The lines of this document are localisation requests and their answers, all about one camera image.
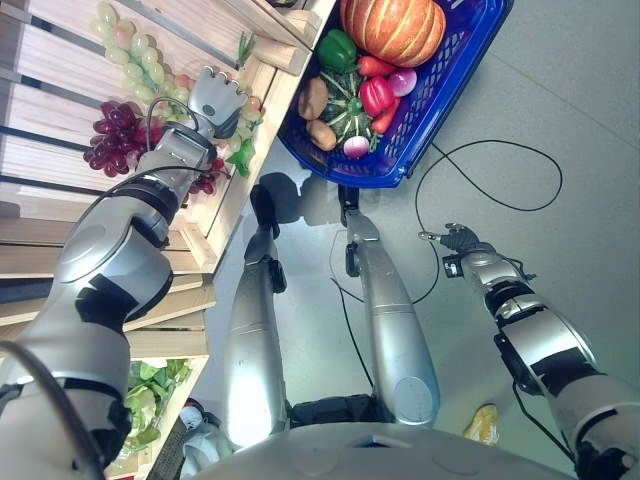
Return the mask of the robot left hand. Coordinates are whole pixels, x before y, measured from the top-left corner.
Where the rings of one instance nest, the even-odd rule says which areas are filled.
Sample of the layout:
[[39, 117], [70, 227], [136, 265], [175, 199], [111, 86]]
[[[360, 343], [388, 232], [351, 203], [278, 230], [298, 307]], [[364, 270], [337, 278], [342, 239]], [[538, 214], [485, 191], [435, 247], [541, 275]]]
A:
[[228, 139], [237, 127], [249, 95], [225, 72], [204, 66], [189, 96], [188, 107], [195, 114], [196, 130], [209, 139]]

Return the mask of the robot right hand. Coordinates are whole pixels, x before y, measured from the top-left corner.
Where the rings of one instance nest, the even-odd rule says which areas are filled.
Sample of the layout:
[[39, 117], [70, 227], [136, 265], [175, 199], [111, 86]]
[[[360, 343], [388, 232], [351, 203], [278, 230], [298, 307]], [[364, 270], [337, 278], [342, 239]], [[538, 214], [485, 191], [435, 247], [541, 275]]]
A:
[[470, 228], [459, 223], [446, 223], [447, 232], [439, 236], [438, 242], [458, 254], [494, 252], [494, 247], [479, 239]]

